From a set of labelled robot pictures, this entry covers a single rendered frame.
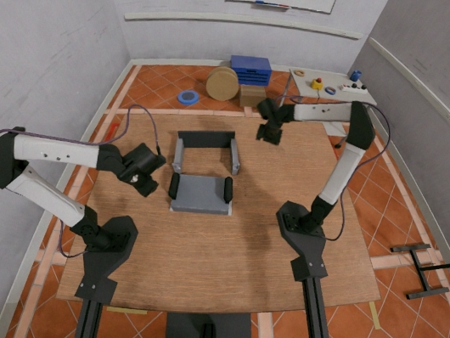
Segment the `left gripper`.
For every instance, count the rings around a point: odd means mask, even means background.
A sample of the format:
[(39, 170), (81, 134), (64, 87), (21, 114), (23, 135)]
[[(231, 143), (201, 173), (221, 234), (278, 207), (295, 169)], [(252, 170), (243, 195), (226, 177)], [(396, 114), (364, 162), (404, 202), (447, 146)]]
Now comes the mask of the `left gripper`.
[[(154, 166), (152, 166), (147, 172), (141, 172), (141, 178), (138, 183), (134, 184), (133, 187), (144, 197), (148, 197), (151, 193), (155, 192), (160, 185), (156, 180), (153, 179), (151, 174), (159, 167), (160, 164), (164, 162), (162, 158), (158, 155), (160, 159)], [(156, 185), (157, 184), (157, 185)]]

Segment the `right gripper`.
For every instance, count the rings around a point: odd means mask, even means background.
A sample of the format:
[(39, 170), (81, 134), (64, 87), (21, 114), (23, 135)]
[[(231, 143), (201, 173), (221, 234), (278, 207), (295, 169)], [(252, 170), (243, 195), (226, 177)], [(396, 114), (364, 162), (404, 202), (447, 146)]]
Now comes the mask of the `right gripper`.
[(278, 143), (279, 143), (279, 140), (280, 140), (280, 136), (281, 136), (281, 132), (282, 132), (282, 130), (279, 129), (278, 133), (275, 133), (275, 134), (272, 134), (272, 135), (268, 134), (265, 131), (265, 125), (259, 124), (259, 126), (257, 128), (257, 131), (256, 131), (255, 140), (259, 142), (259, 139), (262, 139), (262, 142), (264, 142), (264, 143), (268, 143), (270, 145), (278, 146)]

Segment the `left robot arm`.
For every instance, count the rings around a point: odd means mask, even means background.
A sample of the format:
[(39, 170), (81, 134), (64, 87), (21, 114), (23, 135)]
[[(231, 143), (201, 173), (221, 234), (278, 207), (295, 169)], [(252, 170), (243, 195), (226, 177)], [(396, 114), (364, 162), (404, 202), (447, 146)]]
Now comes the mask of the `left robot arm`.
[(18, 192), (60, 218), (70, 226), (71, 232), (83, 238), (87, 245), (84, 251), (123, 252), (131, 233), (111, 233), (100, 227), (95, 210), (54, 187), (29, 165), (28, 160), (92, 167), (113, 172), (120, 181), (134, 185), (139, 182), (141, 172), (147, 172), (160, 161), (148, 145), (142, 143), (123, 157), (113, 144), (84, 144), (49, 138), (25, 133), (26, 127), (22, 126), (11, 130), (22, 132), (7, 132), (0, 137), (0, 188)]

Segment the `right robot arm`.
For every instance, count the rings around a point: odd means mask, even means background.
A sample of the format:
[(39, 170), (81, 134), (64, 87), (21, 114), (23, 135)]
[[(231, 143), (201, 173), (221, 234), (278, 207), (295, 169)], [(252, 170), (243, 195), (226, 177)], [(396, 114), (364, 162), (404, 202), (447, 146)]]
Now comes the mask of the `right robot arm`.
[(283, 104), (277, 108), (272, 99), (265, 98), (255, 108), (262, 121), (267, 121), (265, 131), (268, 134), (277, 133), (282, 124), (289, 122), (349, 122), (346, 144), (326, 184), (313, 201), (311, 211), (302, 217), (283, 214), (288, 232), (325, 237), (323, 220), (334, 209), (341, 191), (374, 139), (374, 128), (364, 105), (352, 100), (344, 104)]

